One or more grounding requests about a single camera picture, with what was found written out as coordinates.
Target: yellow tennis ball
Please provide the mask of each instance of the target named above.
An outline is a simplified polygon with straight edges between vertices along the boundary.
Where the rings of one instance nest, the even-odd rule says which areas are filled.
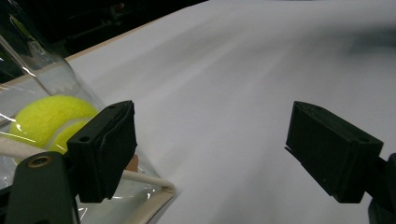
[[[46,150],[65,153],[67,140],[98,111],[73,96],[55,95],[32,102],[11,122],[9,136]]]

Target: brown object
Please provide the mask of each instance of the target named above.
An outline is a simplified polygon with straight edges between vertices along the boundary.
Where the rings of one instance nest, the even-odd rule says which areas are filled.
[[[137,157],[136,154],[134,154],[132,159],[129,161],[128,165],[125,167],[125,170],[137,172],[137,165],[138,164],[139,164],[139,158]]]

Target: white table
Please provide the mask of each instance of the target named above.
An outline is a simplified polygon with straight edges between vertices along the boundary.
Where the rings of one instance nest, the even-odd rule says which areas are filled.
[[[153,223],[368,223],[284,149],[293,101],[396,151],[396,4],[209,1],[70,61],[107,104],[135,102],[137,141],[177,196]]]

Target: white tabletop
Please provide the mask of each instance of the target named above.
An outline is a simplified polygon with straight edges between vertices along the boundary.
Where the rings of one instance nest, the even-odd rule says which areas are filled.
[[[396,151],[395,2],[209,1],[70,63],[177,196],[156,223],[368,223],[284,149],[293,101],[325,107]]]

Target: transparent plastic bag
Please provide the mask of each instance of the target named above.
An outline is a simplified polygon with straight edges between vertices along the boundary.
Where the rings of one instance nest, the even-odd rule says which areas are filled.
[[[7,138],[10,123],[18,122],[15,117],[21,109],[52,95],[74,96],[98,111],[104,108],[67,61],[50,50],[18,4],[0,0],[0,138]],[[124,222],[159,194],[164,185],[170,187],[166,200],[157,201],[155,209],[140,211],[139,216],[144,218],[134,219],[145,222],[173,196],[173,185],[158,178],[140,148],[135,155],[139,158],[137,172],[145,176],[130,177],[131,172],[125,173],[112,200],[80,203],[77,198],[82,223]],[[16,167],[13,158],[0,156],[0,189],[12,185]]]

